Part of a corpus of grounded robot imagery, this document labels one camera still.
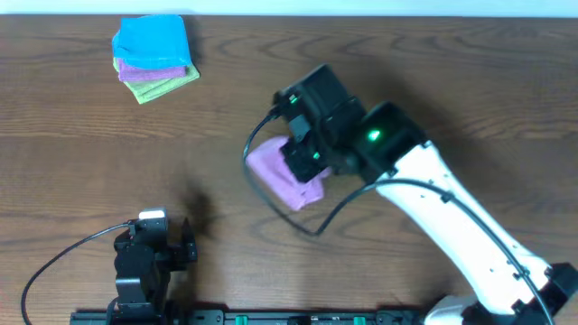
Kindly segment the purple folded cloth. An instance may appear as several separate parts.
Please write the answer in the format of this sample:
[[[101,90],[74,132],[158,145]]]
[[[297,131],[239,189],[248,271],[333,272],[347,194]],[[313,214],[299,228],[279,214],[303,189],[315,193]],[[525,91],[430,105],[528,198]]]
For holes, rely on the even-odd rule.
[[[148,70],[130,66],[119,58],[115,58],[115,64],[118,68],[118,78],[120,81],[124,82],[171,79],[184,77],[186,75],[185,67]]]

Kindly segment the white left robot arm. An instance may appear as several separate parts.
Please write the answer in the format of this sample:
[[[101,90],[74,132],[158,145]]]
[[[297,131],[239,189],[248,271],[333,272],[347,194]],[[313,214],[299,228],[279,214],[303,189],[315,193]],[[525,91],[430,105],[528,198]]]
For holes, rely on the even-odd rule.
[[[117,297],[107,307],[106,324],[186,324],[184,312],[167,299],[171,274],[198,259],[190,223],[180,226],[181,241],[169,242],[166,218],[130,220],[114,242]]]

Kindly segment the green folded cloth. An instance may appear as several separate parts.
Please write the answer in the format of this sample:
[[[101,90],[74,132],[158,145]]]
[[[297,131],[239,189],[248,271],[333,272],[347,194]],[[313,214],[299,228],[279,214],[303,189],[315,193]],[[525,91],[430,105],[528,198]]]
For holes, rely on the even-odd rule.
[[[115,64],[115,58],[113,59],[113,67],[118,73],[118,68]],[[200,77],[200,73],[197,71],[194,65],[190,65],[185,68],[186,75],[184,77],[138,82],[121,82],[124,83],[125,86],[132,92],[139,104],[144,104],[158,97],[161,97],[179,87],[182,87]]]

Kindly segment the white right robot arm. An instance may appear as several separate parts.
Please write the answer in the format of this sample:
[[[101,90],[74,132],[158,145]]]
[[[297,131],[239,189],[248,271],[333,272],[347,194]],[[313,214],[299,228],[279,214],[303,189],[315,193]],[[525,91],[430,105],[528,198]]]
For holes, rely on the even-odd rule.
[[[275,93],[288,124],[284,160],[299,181],[325,169],[357,174],[403,210],[452,260],[473,290],[448,296],[427,324],[550,324],[577,291],[577,272],[551,265],[512,237],[453,175],[434,143],[385,102],[366,110],[322,65]]]

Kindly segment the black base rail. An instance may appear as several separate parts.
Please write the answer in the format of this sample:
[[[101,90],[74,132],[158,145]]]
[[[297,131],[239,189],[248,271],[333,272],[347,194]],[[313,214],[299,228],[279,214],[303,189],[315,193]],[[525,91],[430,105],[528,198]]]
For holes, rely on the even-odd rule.
[[[170,324],[170,325],[425,325],[440,324],[418,311],[222,311],[196,310],[188,315],[171,315],[166,320],[138,320],[119,312],[79,311],[70,315],[69,325]]]

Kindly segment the blue folded cloth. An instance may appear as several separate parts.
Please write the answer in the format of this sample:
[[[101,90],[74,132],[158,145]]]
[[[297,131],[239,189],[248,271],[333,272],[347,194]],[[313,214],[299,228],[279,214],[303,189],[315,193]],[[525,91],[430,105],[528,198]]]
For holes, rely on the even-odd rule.
[[[191,65],[185,24],[176,14],[122,18],[112,48],[115,58],[139,69],[160,70]]]

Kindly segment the pink microfibre cloth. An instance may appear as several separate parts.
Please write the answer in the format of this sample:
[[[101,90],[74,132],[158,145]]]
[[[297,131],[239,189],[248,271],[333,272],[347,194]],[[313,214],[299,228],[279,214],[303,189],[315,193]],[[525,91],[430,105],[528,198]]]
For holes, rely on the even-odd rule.
[[[326,168],[310,181],[298,181],[281,153],[281,147],[288,141],[286,135],[264,141],[248,154],[247,163],[278,199],[290,210],[299,211],[324,197],[322,180],[331,175],[331,168]]]

